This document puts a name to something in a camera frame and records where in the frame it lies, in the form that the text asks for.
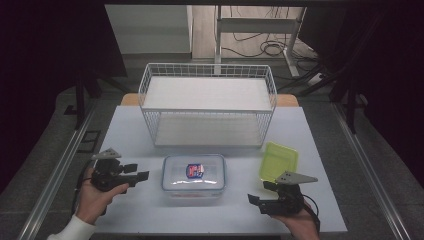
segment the white wire basket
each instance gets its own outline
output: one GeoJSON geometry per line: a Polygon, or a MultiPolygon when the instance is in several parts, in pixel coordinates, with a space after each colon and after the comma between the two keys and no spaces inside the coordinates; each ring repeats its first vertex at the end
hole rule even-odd
{"type": "Polygon", "coordinates": [[[150,63],[138,97],[155,146],[260,147],[277,105],[265,65],[150,63]]]}

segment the label on container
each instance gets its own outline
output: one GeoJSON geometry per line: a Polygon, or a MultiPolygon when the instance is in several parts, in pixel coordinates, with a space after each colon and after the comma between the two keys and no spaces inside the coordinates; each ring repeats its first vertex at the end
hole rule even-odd
{"type": "Polygon", "coordinates": [[[188,164],[186,168],[188,178],[202,178],[204,172],[205,169],[200,163],[188,164]]]}

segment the metal rail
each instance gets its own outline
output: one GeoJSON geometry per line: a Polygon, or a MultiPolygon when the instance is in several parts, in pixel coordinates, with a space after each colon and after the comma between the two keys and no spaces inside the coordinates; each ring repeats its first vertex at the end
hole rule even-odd
{"type": "Polygon", "coordinates": [[[54,197],[62,183],[62,180],[68,170],[70,163],[77,151],[78,145],[81,142],[84,133],[87,129],[88,124],[90,123],[94,110],[96,108],[97,100],[92,99],[87,108],[87,116],[84,119],[84,122],[81,124],[79,130],[75,130],[72,135],[71,140],[69,141],[68,146],[66,147],[61,159],[54,168],[50,179],[48,180],[46,186],[40,194],[40,197],[37,200],[34,208],[31,211],[24,227],[21,230],[17,239],[34,239],[38,233],[38,230],[43,223],[43,220],[49,210],[54,197]]]}
{"type": "Polygon", "coordinates": [[[375,172],[370,159],[368,158],[365,150],[363,149],[359,139],[356,134],[352,134],[349,130],[349,127],[346,123],[345,114],[340,104],[333,103],[334,110],[336,112],[339,123],[343,129],[343,132],[346,135],[346,138],[354,151],[356,158],[358,159],[359,165],[361,166],[364,175],[373,191],[377,202],[380,204],[381,209],[387,219],[387,222],[390,225],[390,228],[393,231],[396,239],[411,239],[408,231],[405,228],[405,224],[396,209],[393,201],[386,192],[383,184],[378,178],[377,173],[375,172]]]}

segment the food container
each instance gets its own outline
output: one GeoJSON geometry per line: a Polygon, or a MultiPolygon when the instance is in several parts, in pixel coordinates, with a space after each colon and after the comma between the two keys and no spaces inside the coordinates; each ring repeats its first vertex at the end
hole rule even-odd
{"type": "Polygon", "coordinates": [[[216,198],[226,184],[225,159],[219,154],[168,156],[162,189],[173,198],[216,198]]]}
{"type": "Polygon", "coordinates": [[[285,171],[296,172],[298,152],[273,142],[266,144],[259,177],[262,181],[275,182],[285,171]]]}

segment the green lid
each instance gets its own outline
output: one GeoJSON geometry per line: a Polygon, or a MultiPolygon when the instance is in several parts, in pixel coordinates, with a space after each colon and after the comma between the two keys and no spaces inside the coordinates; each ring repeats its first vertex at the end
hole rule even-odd
{"type": "Polygon", "coordinates": [[[285,171],[296,172],[297,158],[296,150],[268,142],[259,170],[261,180],[275,182],[275,179],[285,171]]]}

